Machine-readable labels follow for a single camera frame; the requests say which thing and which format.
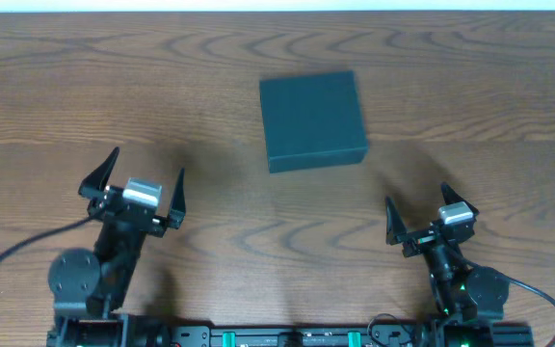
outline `wooden table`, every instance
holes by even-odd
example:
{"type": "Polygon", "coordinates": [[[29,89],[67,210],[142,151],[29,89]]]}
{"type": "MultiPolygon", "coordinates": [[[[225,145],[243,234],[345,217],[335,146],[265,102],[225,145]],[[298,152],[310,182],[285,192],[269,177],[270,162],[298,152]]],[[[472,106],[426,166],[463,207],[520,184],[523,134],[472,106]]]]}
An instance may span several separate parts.
{"type": "MultiPolygon", "coordinates": [[[[189,214],[150,238],[125,310],[216,325],[367,323],[434,311],[422,257],[384,243],[383,199],[425,225],[449,181],[481,210],[462,250],[555,297],[555,13],[0,14],[0,252],[85,215],[80,180],[185,167],[189,214]],[[269,175],[263,78],[352,68],[360,165],[269,175]]],[[[46,275],[91,224],[0,266],[0,346],[43,345],[46,275]]],[[[512,287],[538,345],[555,311],[512,287]]]]}

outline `teal box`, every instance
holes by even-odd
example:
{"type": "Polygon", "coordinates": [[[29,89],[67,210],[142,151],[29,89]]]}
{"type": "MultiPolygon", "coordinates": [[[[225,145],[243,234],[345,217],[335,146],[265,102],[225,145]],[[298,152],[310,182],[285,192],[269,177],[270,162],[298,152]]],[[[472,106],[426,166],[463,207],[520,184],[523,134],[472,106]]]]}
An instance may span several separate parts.
{"type": "Polygon", "coordinates": [[[361,162],[368,144],[352,71],[260,82],[270,173],[361,162]]]}

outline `black cable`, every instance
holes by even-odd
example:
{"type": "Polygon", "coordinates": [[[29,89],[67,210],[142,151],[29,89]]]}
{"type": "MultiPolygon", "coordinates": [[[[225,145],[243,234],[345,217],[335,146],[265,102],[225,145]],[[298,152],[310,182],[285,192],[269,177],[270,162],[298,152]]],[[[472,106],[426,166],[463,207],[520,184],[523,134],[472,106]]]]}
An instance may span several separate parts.
{"type": "MultiPolygon", "coordinates": [[[[451,247],[446,240],[444,240],[444,238],[442,238],[444,241],[444,244],[447,246],[447,250],[449,251],[449,254],[452,255],[453,257],[455,257],[456,259],[458,259],[459,261],[464,262],[465,264],[467,264],[468,266],[470,266],[471,268],[484,268],[485,266],[479,265],[474,261],[468,260],[465,257],[463,257],[463,255],[460,255],[457,251],[455,251],[453,249],[453,247],[451,247]]],[[[511,278],[503,273],[501,273],[500,271],[490,268],[491,270],[493,270],[494,272],[496,272],[496,274],[498,276],[500,276],[502,279],[504,279],[505,281],[515,284],[517,286],[520,286],[530,292],[533,292],[537,295],[539,295],[540,297],[546,299],[551,305],[554,306],[555,308],[555,299],[552,298],[551,296],[549,296],[548,294],[546,294],[545,292],[543,292],[542,290],[535,288],[534,286],[530,285],[530,284],[526,284],[524,282],[522,282],[521,280],[516,280],[514,278],[511,278]]],[[[553,347],[555,346],[555,334],[554,336],[551,338],[551,340],[546,344],[546,347],[553,347]]]]}
{"type": "Polygon", "coordinates": [[[22,249],[25,246],[29,246],[29,245],[33,244],[34,242],[39,241],[43,238],[46,238],[46,237],[49,237],[49,236],[54,236],[54,235],[60,234],[60,233],[65,232],[65,231],[75,229],[75,228],[80,227],[81,225],[83,225],[85,223],[90,222],[91,220],[93,220],[97,216],[99,216],[100,213],[102,213],[102,211],[103,211],[103,209],[100,209],[97,212],[93,213],[91,216],[89,216],[87,218],[84,218],[84,219],[82,219],[78,222],[74,222],[74,223],[72,223],[70,225],[67,225],[67,226],[64,226],[64,227],[58,227],[56,229],[48,230],[48,231],[45,231],[45,232],[40,233],[38,235],[32,236],[28,239],[25,239],[23,241],[20,241],[19,243],[17,243],[14,246],[8,248],[7,250],[3,251],[0,254],[0,263],[2,261],[4,261],[7,257],[16,253],[16,251],[22,249]]]}
{"type": "Polygon", "coordinates": [[[404,331],[409,335],[410,340],[406,341],[406,342],[400,342],[400,345],[407,345],[409,343],[412,343],[412,335],[414,334],[414,330],[409,331],[408,329],[406,329],[406,327],[404,326],[404,324],[402,324],[402,322],[397,319],[397,317],[395,317],[393,314],[390,313],[380,313],[377,314],[376,316],[374,316],[374,318],[372,318],[372,320],[367,324],[367,334],[370,336],[370,338],[372,339],[372,341],[376,342],[379,346],[381,347],[389,347],[389,345],[384,344],[382,342],[380,342],[375,336],[374,334],[372,334],[372,323],[376,322],[377,320],[379,320],[379,318],[381,317],[391,317],[393,318],[393,320],[395,320],[395,322],[397,322],[397,324],[399,324],[402,329],[404,329],[404,331]]]}

